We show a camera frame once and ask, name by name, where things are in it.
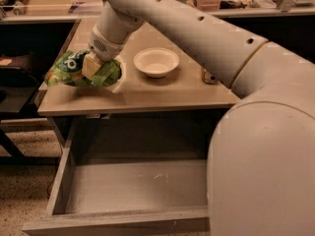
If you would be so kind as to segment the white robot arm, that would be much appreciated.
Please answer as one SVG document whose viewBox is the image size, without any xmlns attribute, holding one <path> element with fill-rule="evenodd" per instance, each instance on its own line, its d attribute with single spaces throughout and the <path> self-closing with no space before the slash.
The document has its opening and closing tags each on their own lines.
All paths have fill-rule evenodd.
<svg viewBox="0 0 315 236">
<path fill-rule="evenodd" d="M 89 41 L 107 61 L 149 23 L 239 97 L 212 135 L 212 236 L 315 236 L 315 66 L 176 0 L 104 0 Z"/>
</svg>

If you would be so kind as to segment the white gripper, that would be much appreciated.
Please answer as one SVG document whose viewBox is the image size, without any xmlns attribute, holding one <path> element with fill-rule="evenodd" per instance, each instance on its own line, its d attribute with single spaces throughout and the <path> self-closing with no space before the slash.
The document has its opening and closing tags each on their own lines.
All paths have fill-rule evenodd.
<svg viewBox="0 0 315 236">
<path fill-rule="evenodd" d="M 109 41 L 100 33 L 97 26 L 93 27 L 88 46 L 92 52 L 84 57 L 82 74 L 89 79 L 103 66 L 105 61 L 118 56 L 124 47 L 123 44 Z"/>
</svg>

